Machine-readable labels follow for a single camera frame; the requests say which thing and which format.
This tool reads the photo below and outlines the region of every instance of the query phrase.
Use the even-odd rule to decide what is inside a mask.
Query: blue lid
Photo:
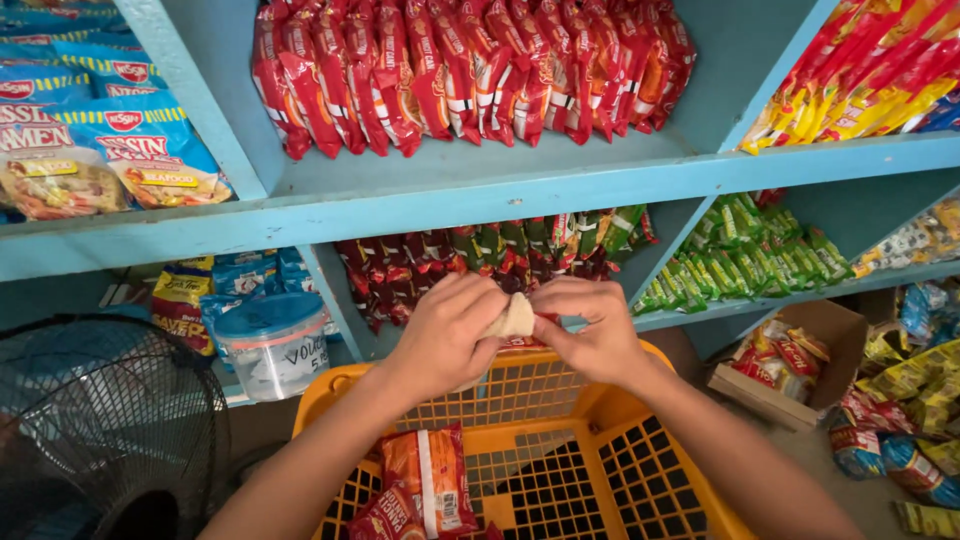
[[[316,315],[324,301],[315,292],[286,292],[244,302],[217,317],[214,333],[227,339],[250,339],[284,331]]]

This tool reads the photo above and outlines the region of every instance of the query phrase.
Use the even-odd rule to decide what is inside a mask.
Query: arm
[[[267,460],[201,540],[310,538],[349,473],[397,418],[487,370],[500,339],[478,339],[507,304],[493,280],[440,280],[420,299],[394,351]]]
[[[580,315],[571,334],[538,319],[534,334],[578,371],[641,399],[710,484],[761,538],[863,538],[823,488],[764,437],[643,352],[619,285],[560,278],[531,298],[534,310]]]

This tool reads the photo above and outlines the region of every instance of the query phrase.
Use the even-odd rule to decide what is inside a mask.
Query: hand
[[[510,303],[496,282],[477,274],[447,274],[410,317],[394,351],[381,364],[409,394],[409,406],[479,379],[502,345],[480,335]]]
[[[636,380],[638,371],[656,370],[660,364],[640,347],[623,289],[616,282],[560,277],[533,293],[530,304],[540,313],[587,319],[589,325],[570,333],[537,317],[534,336],[591,380],[624,385]]]

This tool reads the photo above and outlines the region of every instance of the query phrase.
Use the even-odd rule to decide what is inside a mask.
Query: floor
[[[660,347],[673,361],[678,374],[703,387],[707,371],[681,329],[650,331],[640,336]],[[850,514],[867,538],[917,538],[900,531],[900,525],[890,505],[891,501],[913,501],[913,498],[886,478],[856,482],[844,477],[831,460],[829,442],[823,431],[794,433],[757,419],[722,396],[714,394],[714,397],[761,430],[778,448],[796,459],[810,475],[820,481]],[[293,398],[272,404],[232,408],[232,456],[238,458],[257,448],[289,438],[297,404],[298,399]]]

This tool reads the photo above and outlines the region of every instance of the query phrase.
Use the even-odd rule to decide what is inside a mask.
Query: cardboard box
[[[707,386],[791,430],[811,431],[828,409],[840,401],[853,381],[867,340],[867,319],[829,300],[784,307],[779,319],[803,328],[830,347],[830,363],[824,366],[806,405],[723,363],[710,374]],[[739,345],[731,345],[714,360],[733,359]]]

